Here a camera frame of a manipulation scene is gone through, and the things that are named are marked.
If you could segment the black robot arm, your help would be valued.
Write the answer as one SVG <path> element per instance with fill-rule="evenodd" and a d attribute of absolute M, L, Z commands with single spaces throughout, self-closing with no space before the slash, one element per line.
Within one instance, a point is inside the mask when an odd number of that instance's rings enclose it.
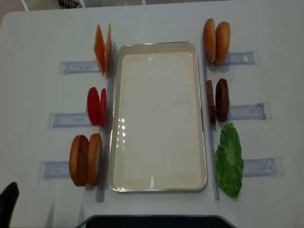
<path fill-rule="evenodd" d="M 9 184 L 0 194 L 0 227 L 9 228 L 11 217 L 19 197 L 19 188 L 16 182 Z"/>

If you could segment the dark robot base bottom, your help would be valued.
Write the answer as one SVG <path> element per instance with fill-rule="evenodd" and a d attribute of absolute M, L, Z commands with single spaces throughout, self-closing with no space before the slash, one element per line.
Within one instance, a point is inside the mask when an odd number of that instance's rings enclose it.
<path fill-rule="evenodd" d="M 220 216 L 136 215 L 97 216 L 83 228 L 234 228 Z"/>

